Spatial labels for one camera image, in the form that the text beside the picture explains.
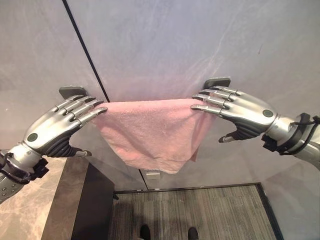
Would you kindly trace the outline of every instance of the marble countertop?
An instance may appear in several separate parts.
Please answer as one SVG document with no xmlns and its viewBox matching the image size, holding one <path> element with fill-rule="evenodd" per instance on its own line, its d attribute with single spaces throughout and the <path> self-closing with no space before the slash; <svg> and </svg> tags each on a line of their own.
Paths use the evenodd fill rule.
<svg viewBox="0 0 320 240">
<path fill-rule="evenodd" d="M 66 158 L 46 157 L 49 172 L 0 205 L 1 240 L 40 240 Z"/>
</svg>

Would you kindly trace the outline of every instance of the shoe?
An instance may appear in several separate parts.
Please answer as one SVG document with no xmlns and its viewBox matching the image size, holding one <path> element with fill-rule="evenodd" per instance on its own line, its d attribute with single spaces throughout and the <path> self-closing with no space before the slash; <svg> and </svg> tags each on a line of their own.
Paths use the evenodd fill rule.
<svg viewBox="0 0 320 240">
<path fill-rule="evenodd" d="M 190 227 L 188 230 L 188 240 L 198 240 L 199 235 L 195 227 Z"/>
<path fill-rule="evenodd" d="M 144 240 L 151 240 L 150 229 L 147 224 L 144 224 L 140 228 L 140 238 Z"/>
</svg>

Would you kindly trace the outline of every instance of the circular joint cap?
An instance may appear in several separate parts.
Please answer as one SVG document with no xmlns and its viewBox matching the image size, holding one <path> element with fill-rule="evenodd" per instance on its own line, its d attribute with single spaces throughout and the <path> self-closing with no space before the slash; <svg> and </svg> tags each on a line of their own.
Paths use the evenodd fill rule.
<svg viewBox="0 0 320 240">
<path fill-rule="evenodd" d="M 274 115 L 274 113 L 268 109 L 263 110 L 262 114 L 267 118 L 271 118 Z"/>
</svg>

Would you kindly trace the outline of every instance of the floor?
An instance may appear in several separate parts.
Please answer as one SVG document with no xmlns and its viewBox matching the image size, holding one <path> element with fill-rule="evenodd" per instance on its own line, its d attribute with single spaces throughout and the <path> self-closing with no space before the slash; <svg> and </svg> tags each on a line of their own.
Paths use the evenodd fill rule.
<svg viewBox="0 0 320 240">
<path fill-rule="evenodd" d="M 275 240 L 255 185 L 118 194 L 108 239 L 186 240 L 196 227 L 201 240 Z"/>
</svg>

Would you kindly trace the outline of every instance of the robotic hand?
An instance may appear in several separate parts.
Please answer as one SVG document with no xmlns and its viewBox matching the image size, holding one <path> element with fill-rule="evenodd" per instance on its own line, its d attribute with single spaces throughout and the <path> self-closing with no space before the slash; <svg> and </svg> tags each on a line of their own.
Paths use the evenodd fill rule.
<svg viewBox="0 0 320 240">
<path fill-rule="evenodd" d="M 48 171 L 43 155 L 53 158 L 90 156 L 91 153 L 69 145 L 69 139 L 87 122 L 107 108 L 95 97 L 75 95 L 54 106 L 25 132 L 22 142 L 0 151 L 0 204 L 22 187 Z"/>
<path fill-rule="evenodd" d="M 293 120 L 281 116 L 263 100 L 224 86 L 204 89 L 192 98 L 211 104 L 192 105 L 193 110 L 215 114 L 235 124 L 236 131 L 221 137 L 220 143 L 251 139 L 264 133 L 264 148 L 280 155 L 294 155 L 320 170 L 318 116 L 311 121 L 309 114 L 302 113 Z"/>
</svg>

